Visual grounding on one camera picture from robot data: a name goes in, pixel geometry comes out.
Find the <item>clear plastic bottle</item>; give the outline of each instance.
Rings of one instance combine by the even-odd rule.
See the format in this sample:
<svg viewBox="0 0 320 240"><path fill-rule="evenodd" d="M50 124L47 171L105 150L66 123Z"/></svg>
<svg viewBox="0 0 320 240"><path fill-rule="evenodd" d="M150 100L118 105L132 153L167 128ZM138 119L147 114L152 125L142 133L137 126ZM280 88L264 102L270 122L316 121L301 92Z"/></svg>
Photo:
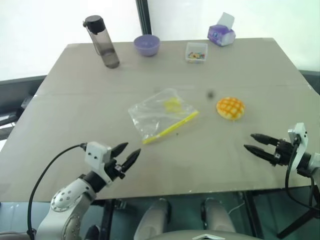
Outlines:
<svg viewBox="0 0 320 240"><path fill-rule="evenodd" d="M87 29L96 52L101 56L104 65L110 69L115 69L119 66L119 58L112 41L109 37L104 20L101 16L88 16L83 26Z"/></svg>

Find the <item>tissue box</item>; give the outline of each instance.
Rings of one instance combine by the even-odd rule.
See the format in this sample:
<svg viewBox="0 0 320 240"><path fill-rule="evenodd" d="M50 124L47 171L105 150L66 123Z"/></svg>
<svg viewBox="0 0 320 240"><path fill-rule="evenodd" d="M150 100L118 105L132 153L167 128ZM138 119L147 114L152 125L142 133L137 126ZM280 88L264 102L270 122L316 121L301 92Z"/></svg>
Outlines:
<svg viewBox="0 0 320 240"><path fill-rule="evenodd" d="M219 46L226 46L234 42L236 33L225 25L217 24L209 27L208 39Z"/></svg>

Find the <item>ziplock bag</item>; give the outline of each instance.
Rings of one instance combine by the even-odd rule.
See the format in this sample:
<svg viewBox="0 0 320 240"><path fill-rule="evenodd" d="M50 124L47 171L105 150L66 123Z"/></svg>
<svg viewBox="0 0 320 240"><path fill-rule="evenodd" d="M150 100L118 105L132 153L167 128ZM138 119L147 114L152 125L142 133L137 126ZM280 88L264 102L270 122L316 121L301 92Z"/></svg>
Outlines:
<svg viewBox="0 0 320 240"><path fill-rule="evenodd" d="M167 88L133 105L128 110L135 128L148 144L193 119L199 112L180 98L177 91Z"/></svg>

